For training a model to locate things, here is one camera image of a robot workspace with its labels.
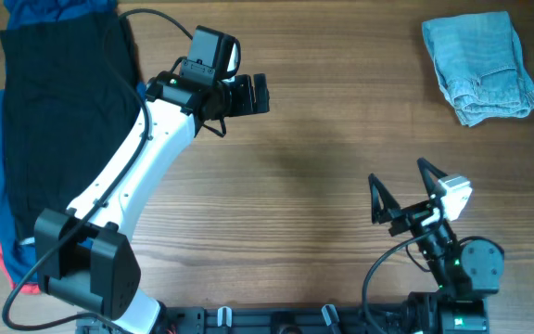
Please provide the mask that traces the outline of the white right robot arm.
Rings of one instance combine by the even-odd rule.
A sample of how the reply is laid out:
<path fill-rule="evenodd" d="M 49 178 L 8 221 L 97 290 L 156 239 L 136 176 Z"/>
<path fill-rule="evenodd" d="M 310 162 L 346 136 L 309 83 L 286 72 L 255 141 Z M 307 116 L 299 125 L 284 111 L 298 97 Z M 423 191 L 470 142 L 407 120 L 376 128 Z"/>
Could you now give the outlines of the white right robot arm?
<path fill-rule="evenodd" d="M 428 160 L 417 161 L 427 198 L 402 207 L 378 177 L 368 177 L 371 219 L 389 224 L 396 237 L 410 238 L 383 253 L 362 283 L 362 306 L 368 333 L 487 333 L 488 297 L 498 293 L 504 271 L 505 250 L 495 241 L 469 236 L 458 238 L 451 228 L 473 188 L 460 174 L 447 174 Z M 368 302 L 368 288 L 379 268 L 398 251 L 416 246 L 424 263 L 419 268 L 435 279 L 434 292 L 412 292 L 399 307 L 378 310 Z"/>

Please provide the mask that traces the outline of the light blue denim shorts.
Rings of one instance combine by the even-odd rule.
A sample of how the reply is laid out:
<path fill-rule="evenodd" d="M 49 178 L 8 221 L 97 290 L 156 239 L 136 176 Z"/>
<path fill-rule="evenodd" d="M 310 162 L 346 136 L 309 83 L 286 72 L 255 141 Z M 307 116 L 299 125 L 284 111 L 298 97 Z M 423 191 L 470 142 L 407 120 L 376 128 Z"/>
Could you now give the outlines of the light blue denim shorts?
<path fill-rule="evenodd" d="M 422 33 L 439 90 L 462 125 L 534 110 L 534 83 L 508 12 L 431 19 Z"/>

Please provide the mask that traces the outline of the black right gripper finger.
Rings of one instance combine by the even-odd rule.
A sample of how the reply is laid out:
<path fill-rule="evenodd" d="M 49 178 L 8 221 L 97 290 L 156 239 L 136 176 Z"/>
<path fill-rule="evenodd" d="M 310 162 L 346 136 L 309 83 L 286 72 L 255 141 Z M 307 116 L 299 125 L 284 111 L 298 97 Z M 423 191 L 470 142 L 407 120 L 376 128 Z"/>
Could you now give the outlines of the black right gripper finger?
<path fill-rule="evenodd" d="M 417 160 L 417 166 L 422 176 L 427 195 L 431 198 L 433 195 L 441 197 L 446 194 L 446 190 L 439 184 L 439 180 L 446 177 L 447 174 L 434 166 L 425 158 Z"/>
<path fill-rule="evenodd" d="M 368 176 L 371 194 L 371 218 L 373 224 L 391 222 L 401 216 L 401 206 L 384 184 L 371 173 Z"/>

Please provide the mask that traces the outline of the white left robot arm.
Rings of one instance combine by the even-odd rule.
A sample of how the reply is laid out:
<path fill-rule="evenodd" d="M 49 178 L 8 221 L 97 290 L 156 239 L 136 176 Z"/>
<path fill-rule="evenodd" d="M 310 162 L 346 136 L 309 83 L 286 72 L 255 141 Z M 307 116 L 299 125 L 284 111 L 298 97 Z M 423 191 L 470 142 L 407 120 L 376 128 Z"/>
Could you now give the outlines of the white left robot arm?
<path fill-rule="evenodd" d="M 130 133 L 106 167 L 64 212 L 35 224 L 42 292 L 123 333 L 160 333 L 163 306 L 140 290 L 131 246 L 147 200 L 175 159 L 210 121 L 266 113 L 262 74 L 239 73 L 239 41 L 197 27 L 187 57 L 152 78 Z"/>

